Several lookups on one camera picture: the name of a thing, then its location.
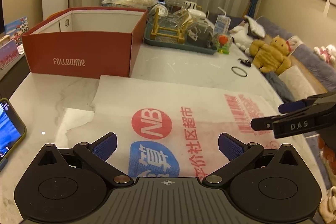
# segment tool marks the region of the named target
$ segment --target pink plush toy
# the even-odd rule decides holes
[[[328,63],[331,66],[335,66],[336,64],[336,48],[334,45],[328,45],[325,47],[315,47],[314,53],[320,57],[323,61]]]

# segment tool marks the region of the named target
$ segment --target yellow plush toy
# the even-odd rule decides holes
[[[250,55],[254,64],[261,72],[274,71],[277,75],[290,68],[291,61],[286,41],[277,36],[267,45],[264,41],[254,40],[250,46]]]

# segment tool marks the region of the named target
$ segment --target blue logo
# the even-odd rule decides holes
[[[179,173],[179,163],[164,145],[151,141],[132,143],[128,165],[130,177],[169,178],[178,177]]]

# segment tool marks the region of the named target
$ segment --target white plush toy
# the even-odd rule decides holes
[[[336,48],[334,45],[325,47],[314,47],[314,53],[331,66],[336,65]]]
[[[250,55],[250,45],[253,42],[253,38],[247,35],[249,29],[248,23],[244,26],[234,27],[230,33],[234,39],[235,44],[240,48],[246,55]]]

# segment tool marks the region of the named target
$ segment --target stuffed animal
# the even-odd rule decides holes
[[[336,65],[336,48],[334,45],[325,47],[314,47],[314,53],[323,61],[331,66]]]
[[[274,71],[277,75],[290,68],[291,61],[286,41],[279,36],[272,39],[267,45],[264,41],[254,40],[250,46],[250,54],[254,56],[254,64],[261,72]]]
[[[248,29],[249,25],[246,23],[244,26],[236,26],[230,31],[234,43],[246,55],[249,55],[249,47],[253,42],[253,38],[247,35]]]

